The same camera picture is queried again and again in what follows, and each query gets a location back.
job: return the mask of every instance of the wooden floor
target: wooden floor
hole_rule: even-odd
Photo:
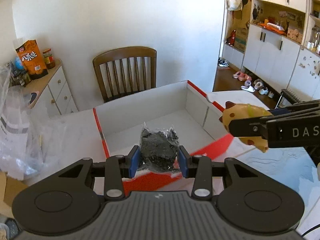
[[[220,69],[217,70],[216,79],[213,87],[213,92],[216,91],[231,91],[231,90],[241,90],[241,86],[244,82],[239,81],[232,77],[236,73],[236,70],[230,69]],[[262,101],[267,107],[273,109],[276,107],[277,98],[269,98],[268,95],[260,95],[258,91],[253,93],[260,101]]]

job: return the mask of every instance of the hanging bag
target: hanging bag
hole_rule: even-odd
[[[228,0],[229,11],[240,11],[242,10],[242,0]]]

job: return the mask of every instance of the sauce jar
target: sauce jar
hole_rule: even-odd
[[[47,66],[47,69],[51,69],[53,67],[56,66],[56,62],[53,59],[52,53],[51,53],[51,49],[46,49],[43,53],[44,56],[44,62]]]

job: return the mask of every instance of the wooden chair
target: wooden chair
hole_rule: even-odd
[[[138,66],[138,57],[141,57],[141,68],[139,69]],[[96,73],[98,85],[103,97],[103,101],[106,103],[108,101],[124,97],[127,95],[131,95],[133,93],[140,92],[140,76],[139,72],[142,72],[143,78],[143,90],[147,90],[147,77],[146,77],[146,63],[145,57],[150,57],[150,83],[151,88],[156,87],[156,57],[157,52],[154,49],[147,48],[147,47],[126,47],[126,48],[119,48],[106,51],[97,57],[94,58],[92,61],[94,72]],[[133,70],[131,69],[130,58],[133,58]],[[125,69],[122,59],[126,59],[127,61],[127,78],[125,77]],[[122,85],[119,85],[119,77],[118,71],[116,66],[116,61],[119,60],[118,68],[120,69],[120,77]],[[109,70],[108,62],[112,63],[112,73]],[[103,81],[103,76],[101,73],[100,65],[106,65],[106,76],[108,80],[108,87],[111,92],[111,96],[108,97],[107,90],[105,83]],[[111,74],[113,74],[113,80],[116,84],[117,94],[114,93],[114,87],[111,80]]]

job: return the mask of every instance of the clear plastic bag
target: clear plastic bag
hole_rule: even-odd
[[[144,124],[140,136],[139,170],[179,172],[176,165],[179,146],[179,138],[173,128],[151,130]]]
[[[36,175],[59,159],[59,142],[63,141],[65,131],[64,124],[51,121],[44,114],[47,113],[45,105],[41,106],[39,102],[36,109],[29,109],[30,98],[31,95],[22,96],[20,86],[10,87],[1,113],[0,169],[19,180]],[[59,138],[54,140],[53,130],[59,134]],[[45,147],[52,145],[48,141],[53,141],[57,146]]]

